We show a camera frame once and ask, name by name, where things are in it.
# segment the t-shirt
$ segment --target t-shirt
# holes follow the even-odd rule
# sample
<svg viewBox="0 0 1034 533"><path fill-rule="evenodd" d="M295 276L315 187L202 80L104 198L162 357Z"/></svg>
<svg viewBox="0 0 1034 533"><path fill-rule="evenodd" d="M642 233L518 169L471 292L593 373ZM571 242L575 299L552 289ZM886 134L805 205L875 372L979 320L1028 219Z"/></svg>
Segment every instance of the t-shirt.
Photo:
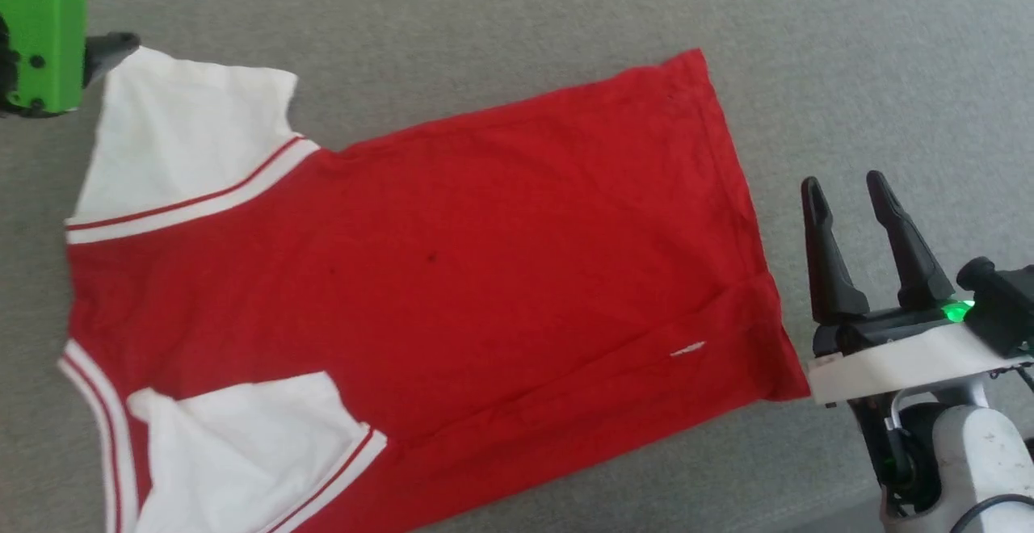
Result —
<svg viewBox="0 0 1034 533"><path fill-rule="evenodd" d="M703 55L334 151L141 49L67 224L110 533L396 532L808 392Z"/></svg>

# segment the green led indicator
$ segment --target green led indicator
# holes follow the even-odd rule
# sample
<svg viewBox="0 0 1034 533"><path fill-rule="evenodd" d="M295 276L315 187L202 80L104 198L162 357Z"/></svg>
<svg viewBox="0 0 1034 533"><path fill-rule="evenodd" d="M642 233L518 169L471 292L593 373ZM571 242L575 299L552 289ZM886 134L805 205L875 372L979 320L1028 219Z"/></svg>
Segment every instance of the green led indicator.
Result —
<svg viewBox="0 0 1034 533"><path fill-rule="evenodd" d="M952 301L941 307L944 317L952 323L962 323L966 318L966 312L973 307L973 301Z"/></svg>

